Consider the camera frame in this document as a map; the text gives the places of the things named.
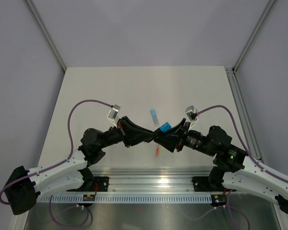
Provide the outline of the light blue highlighter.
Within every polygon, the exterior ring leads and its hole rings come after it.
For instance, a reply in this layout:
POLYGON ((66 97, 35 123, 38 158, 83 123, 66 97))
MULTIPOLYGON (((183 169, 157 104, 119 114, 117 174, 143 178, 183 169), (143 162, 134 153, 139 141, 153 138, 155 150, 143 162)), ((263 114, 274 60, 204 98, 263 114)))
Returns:
POLYGON ((151 109, 150 114, 151 114, 152 120, 154 122, 154 125, 157 126, 159 124, 159 121, 158 121, 155 109, 151 109))

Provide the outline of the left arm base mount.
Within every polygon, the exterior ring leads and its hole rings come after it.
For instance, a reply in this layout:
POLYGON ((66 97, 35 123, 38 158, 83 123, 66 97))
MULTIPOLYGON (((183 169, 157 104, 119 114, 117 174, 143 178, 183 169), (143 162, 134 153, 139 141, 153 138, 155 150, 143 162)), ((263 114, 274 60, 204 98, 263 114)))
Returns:
POLYGON ((92 203, 89 203, 89 201, 95 201, 98 192, 107 192, 108 186, 109 186, 109 177, 96 176, 94 178, 93 184, 89 188, 70 189, 67 190, 67 192, 85 193, 84 197, 81 199, 82 202, 80 202, 79 205, 89 208, 92 205, 92 203))

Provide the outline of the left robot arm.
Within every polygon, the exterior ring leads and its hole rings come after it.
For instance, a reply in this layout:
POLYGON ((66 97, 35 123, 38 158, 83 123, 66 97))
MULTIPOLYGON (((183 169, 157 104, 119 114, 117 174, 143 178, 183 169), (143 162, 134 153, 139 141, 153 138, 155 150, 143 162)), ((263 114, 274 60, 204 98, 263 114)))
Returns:
POLYGON ((149 142, 152 136, 151 130, 134 124, 126 116, 105 132, 89 128, 78 149, 72 149, 66 158, 31 169, 15 168, 1 191, 7 198, 5 204, 14 215, 20 215, 45 197, 68 190, 88 191, 94 186, 89 167, 105 156, 104 148, 120 142, 131 147, 149 142))

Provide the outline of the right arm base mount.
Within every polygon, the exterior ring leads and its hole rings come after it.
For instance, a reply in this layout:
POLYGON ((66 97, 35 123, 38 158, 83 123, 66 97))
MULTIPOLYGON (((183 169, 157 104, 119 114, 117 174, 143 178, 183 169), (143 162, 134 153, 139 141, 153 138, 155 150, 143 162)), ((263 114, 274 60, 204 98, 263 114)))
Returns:
POLYGON ((212 207, 230 207, 228 203, 229 194, 227 194, 230 189, 225 188, 223 185, 211 185, 208 181, 208 176, 194 176, 192 177, 192 184, 195 192, 215 193, 209 195, 212 207))

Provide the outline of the blue cap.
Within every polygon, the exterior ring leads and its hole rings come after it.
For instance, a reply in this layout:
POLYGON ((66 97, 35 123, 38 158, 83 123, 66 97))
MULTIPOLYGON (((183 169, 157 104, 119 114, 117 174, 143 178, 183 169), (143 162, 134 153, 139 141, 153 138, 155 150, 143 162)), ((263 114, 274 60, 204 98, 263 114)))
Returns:
POLYGON ((165 133, 171 129, 171 125, 168 122, 166 122, 163 125, 161 125, 159 129, 161 130, 161 132, 165 133))

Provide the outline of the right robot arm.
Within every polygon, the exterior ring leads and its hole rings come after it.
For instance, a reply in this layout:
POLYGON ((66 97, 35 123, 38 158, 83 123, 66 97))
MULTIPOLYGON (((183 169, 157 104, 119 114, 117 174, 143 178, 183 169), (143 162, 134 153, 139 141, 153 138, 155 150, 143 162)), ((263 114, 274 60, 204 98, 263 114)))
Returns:
POLYGON ((211 126, 206 136, 189 127, 185 119, 175 127, 164 124, 153 132, 153 140, 170 152, 188 147, 213 157, 215 166, 208 178, 212 189, 244 191, 279 205, 288 214, 288 175, 232 145, 232 138, 219 126, 211 126))

